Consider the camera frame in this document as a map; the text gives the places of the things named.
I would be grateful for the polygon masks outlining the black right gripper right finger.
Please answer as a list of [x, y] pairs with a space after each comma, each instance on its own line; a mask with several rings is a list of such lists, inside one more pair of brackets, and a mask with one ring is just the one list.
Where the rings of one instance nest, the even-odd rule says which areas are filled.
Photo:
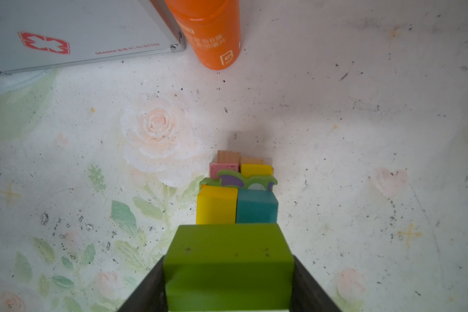
[[294, 260], [290, 311], [341, 312], [301, 261], [296, 256], [294, 256]]

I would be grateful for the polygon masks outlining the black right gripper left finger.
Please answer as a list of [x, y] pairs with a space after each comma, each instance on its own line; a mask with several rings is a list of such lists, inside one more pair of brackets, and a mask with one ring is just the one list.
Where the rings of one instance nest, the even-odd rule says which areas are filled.
[[165, 257], [156, 263], [117, 312], [167, 312]]

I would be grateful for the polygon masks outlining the green cube block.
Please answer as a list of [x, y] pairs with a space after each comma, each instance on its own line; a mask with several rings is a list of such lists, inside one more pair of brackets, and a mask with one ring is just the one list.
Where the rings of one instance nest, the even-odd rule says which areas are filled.
[[295, 259], [277, 224], [182, 225], [163, 263], [170, 311], [287, 310]]

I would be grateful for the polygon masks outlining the teal cube block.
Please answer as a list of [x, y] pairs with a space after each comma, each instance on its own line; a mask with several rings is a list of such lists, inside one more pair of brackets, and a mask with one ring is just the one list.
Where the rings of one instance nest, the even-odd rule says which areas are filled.
[[278, 206], [273, 192], [239, 189], [236, 223], [277, 223]]

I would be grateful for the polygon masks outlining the yellow cube block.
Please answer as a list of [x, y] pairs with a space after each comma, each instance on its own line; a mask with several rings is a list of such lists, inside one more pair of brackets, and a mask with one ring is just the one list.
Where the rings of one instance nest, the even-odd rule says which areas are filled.
[[196, 223], [234, 224], [238, 192], [238, 189], [228, 187], [202, 187], [197, 197]]

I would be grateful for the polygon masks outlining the yellow rectangular block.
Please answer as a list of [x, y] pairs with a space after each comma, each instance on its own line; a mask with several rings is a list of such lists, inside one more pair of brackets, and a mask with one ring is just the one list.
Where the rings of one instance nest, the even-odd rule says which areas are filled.
[[241, 174], [249, 178], [251, 176], [261, 176], [261, 175], [273, 175], [273, 167], [270, 165], [261, 165], [261, 164], [242, 164], [240, 167]]

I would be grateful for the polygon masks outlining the natural wood block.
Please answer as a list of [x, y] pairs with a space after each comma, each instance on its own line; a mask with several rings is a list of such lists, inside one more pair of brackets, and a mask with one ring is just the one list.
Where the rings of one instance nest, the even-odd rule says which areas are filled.
[[217, 152], [218, 163], [239, 164], [240, 157], [241, 157], [240, 152], [233, 152], [233, 151], [227, 151], [227, 150], [218, 150]]
[[240, 164], [247, 164], [247, 165], [264, 165], [265, 162], [261, 158], [257, 157], [241, 157]]

